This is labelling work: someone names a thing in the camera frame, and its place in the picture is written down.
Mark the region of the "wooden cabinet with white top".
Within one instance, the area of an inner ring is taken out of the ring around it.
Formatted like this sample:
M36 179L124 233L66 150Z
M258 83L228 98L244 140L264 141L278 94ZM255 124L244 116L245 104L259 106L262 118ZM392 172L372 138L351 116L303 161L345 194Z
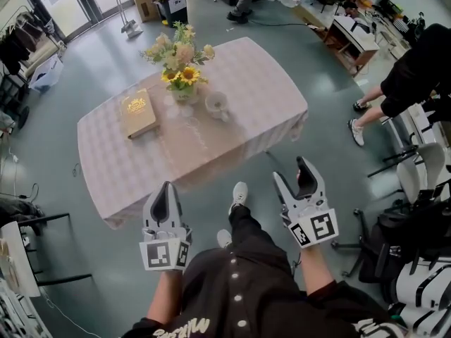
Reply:
M365 32L358 22L344 15L333 17L323 43L333 50L352 77L356 77L380 49L375 42L374 34ZM357 56L355 58L352 56L351 60L344 55L345 50L350 46L358 52Z

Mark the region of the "white plastic storage box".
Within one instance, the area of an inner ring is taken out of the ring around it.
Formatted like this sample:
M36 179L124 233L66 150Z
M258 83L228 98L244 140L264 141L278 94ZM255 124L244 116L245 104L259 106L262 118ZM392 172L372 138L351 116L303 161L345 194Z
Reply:
M58 55L54 54L35 69L28 87L44 93L58 82L62 71L63 63Z

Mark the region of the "person's left forearm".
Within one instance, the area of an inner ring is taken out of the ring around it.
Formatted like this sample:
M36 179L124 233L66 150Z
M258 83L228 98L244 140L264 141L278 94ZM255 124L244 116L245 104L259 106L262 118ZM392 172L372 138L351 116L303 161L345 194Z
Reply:
M160 274L147 312L148 319L167 324L180 313L182 280L183 273L180 270L167 270Z

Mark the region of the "beige table runner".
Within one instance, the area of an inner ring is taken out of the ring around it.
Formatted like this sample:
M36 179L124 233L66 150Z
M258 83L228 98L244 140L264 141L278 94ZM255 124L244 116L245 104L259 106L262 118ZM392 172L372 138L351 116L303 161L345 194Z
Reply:
M159 181L168 180L186 192L235 168L244 160L245 131L237 114L223 121L207 111L205 98L218 90L212 83L197 86L197 102L174 101L160 75L139 83L149 95L158 125L134 140L146 154Z

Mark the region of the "black bag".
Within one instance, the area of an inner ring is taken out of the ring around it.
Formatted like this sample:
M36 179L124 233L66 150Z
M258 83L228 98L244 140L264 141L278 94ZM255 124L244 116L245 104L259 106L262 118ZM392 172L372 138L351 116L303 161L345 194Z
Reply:
M12 221L25 221L44 217L39 206L23 200L0 198L0 227Z

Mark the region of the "gold hardcover book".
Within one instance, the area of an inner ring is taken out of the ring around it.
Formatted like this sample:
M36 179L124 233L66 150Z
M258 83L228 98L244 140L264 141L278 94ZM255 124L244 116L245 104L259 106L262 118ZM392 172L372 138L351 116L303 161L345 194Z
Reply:
M121 121L128 139L134 139L159 125L146 89L137 90L121 101Z

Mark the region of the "person's left white shoe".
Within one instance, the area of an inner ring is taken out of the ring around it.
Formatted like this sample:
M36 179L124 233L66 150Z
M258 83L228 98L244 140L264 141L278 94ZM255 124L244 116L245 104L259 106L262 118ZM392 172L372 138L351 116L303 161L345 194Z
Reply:
M230 246L232 241L232 236L229 231L222 229L217 232L216 239L220 248L225 249Z

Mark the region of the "black office chair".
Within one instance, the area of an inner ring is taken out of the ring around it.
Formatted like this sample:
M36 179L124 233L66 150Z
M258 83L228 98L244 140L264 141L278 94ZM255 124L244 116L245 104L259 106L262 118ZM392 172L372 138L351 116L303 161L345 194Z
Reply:
M451 257L451 198L426 204L408 214L383 212L372 228L368 228L363 211L354 216L361 225L359 241L343 244L333 240L333 249L354 249L358 258L343 277L359 273L359 281L367 284L389 284L408 263L420 258L434 263Z

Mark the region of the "white rack with equipment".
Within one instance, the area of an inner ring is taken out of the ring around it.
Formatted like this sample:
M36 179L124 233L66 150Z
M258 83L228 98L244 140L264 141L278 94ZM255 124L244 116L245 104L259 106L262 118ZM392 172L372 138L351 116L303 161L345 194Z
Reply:
M0 335L5 338L42 338L17 296L0 279Z

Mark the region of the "sunflowers in white pot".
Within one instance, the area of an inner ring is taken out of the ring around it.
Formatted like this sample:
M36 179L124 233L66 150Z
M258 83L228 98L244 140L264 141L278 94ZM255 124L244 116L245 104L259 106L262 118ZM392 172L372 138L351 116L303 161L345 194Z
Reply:
M182 70L165 68L162 71L161 80L167 84L166 89L171 92L176 103L191 105L199 100L200 84L209 83L202 76L201 71L193 65L188 65Z

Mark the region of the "person's right white shoe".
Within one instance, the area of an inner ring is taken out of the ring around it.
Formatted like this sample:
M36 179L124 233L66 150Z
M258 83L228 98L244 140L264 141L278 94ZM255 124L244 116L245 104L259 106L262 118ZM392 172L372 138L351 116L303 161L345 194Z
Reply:
M233 202L229 208L228 214L232 213L232 210L236 206L244 206L247 200L248 187L245 182L238 182L233 188Z

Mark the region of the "person's black buttoned jacket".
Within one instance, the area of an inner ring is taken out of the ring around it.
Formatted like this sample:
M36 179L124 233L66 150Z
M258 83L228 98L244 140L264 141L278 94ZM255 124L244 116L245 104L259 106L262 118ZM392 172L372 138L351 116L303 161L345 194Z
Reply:
M123 338L404 338L366 293L316 275L306 291L284 251L252 237L193 258Z

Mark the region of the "clothes rack with dark clothes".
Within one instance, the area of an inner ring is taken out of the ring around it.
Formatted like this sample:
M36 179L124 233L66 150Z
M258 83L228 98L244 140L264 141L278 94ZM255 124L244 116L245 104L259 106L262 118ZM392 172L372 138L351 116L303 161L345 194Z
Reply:
M0 62L10 75L29 77L59 51L53 21L44 22L32 11L16 14L0 29Z

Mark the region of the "white cup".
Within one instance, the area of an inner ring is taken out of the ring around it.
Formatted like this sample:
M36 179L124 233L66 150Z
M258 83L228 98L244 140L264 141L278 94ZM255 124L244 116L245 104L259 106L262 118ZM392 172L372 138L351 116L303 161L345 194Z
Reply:
M227 111L225 113L216 115L212 111L212 105L213 105L214 99L223 99L226 102L226 104L227 104ZM228 122L229 121L230 116L229 116L228 100L227 100L227 96L224 93L222 93L222 92L212 92L205 98L204 103L205 103L205 107L206 107L207 112L213 118L220 119L223 122Z

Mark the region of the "pale artificial flower bouquet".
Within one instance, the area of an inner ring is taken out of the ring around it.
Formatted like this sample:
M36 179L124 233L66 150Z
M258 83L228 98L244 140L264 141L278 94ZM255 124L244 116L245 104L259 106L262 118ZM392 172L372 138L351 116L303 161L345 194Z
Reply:
M160 63L165 69L181 71L189 65L204 65L215 57L214 48L207 44L203 49L196 47L193 26L175 22L175 33L172 38L161 33L151 47L140 51L140 56L146 61Z

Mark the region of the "white table with black frame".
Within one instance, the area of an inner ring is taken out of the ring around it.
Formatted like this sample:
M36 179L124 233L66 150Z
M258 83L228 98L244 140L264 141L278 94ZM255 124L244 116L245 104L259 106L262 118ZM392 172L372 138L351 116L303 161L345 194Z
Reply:
M35 272L33 271L32 266L30 265L30 260L27 256L27 251L23 243L20 229L22 227L32 227L40 223L47 223L49 221L64 217L70 218L70 213L43 216L41 218L34 218L19 222L12 221L5 224L0 229L0 247L6 247L6 250L0 251L0 256L2 253L5 253L6 262L9 263L11 267L8 268L6 272L2 272L2 274L4 277L7 277L9 273L13 273L13 280L11 284L13 287L17 287L17 292L19 294L35 298L41 296L40 288L42 287L92 278L92 274L88 273L59 278L56 280L38 281L36 279Z

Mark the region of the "person's right forearm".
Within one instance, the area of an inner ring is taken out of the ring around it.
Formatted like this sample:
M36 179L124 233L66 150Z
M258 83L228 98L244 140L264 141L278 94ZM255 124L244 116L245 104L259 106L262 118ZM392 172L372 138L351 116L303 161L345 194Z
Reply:
M308 296L335 281L319 245L302 249L301 270Z

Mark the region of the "black wheeled cart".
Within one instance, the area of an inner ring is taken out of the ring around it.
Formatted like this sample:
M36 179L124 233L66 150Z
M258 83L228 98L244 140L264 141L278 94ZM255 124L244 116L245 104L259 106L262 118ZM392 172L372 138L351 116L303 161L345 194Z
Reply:
M0 80L0 110L15 121L16 127L21 130L27 122L30 108L25 104L29 93L26 83L19 85L8 75Z

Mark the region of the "white case with black stripes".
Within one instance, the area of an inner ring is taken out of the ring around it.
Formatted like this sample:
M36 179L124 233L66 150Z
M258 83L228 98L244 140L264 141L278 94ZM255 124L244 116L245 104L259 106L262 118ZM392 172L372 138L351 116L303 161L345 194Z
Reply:
M451 258L420 259L406 264L395 283L397 301L414 308L441 311L451 304Z

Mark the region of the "person's white shoe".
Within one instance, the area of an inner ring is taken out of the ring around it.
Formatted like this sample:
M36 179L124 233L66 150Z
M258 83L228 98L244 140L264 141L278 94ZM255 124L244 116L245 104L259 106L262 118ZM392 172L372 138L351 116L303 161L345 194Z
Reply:
M244 206L247 200L248 187L245 182L238 182L233 188L233 202L229 208L228 214L232 213L232 210L236 206Z
M216 239L220 248L225 249L230 246L232 241L232 236L229 231L222 229L217 232Z

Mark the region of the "table with checked tablecloth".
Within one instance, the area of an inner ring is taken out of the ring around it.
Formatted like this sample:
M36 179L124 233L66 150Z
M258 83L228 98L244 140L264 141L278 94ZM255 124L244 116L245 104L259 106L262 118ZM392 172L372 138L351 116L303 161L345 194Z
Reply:
M285 135L298 136L308 105L281 65L249 37L215 47L215 59L202 75L227 96L229 113L245 131L243 164L277 144ZM139 83L111 97L78 122L78 151L85 182L102 220L118 229L142 217L148 196L168 180L159 181L146 154L125 136L121 101Z

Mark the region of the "black bin with yellow lid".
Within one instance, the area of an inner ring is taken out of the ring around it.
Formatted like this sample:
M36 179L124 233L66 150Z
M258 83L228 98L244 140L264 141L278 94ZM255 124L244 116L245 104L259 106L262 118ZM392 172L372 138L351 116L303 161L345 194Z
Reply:
M187 0L152 0L158 8L164 25L175 27L175 23L188 24Z

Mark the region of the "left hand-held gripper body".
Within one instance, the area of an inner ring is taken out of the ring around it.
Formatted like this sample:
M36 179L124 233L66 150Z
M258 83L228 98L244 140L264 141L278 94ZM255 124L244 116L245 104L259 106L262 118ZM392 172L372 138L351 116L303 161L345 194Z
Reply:
M184 270L192 241L189 227L169 230L144 227L140 252L145 270Z

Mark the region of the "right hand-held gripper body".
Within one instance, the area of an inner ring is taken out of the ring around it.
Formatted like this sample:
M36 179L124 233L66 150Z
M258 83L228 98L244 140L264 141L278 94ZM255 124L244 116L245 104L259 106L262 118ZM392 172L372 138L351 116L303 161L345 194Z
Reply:
M301 249L338 236L335 209L328 207L326 199L292 200L283 206L280 216Z

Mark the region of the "person's black trousers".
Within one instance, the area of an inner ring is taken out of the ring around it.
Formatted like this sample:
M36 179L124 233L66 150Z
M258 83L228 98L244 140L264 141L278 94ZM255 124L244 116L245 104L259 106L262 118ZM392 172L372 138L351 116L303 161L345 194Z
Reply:
M252 217L248 207L235 204L228 219L232 228L232 245L241 254L261 261L275 260L287 263L286 252L262 229L260 223Z

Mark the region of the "white plastic chair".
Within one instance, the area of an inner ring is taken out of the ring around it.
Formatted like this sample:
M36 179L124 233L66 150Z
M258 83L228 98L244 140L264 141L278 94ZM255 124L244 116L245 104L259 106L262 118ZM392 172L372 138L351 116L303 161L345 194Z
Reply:
M421 192L433 192L444 167L445 151L439 143L421 144L403 153L396 173L407 201L415 204Z

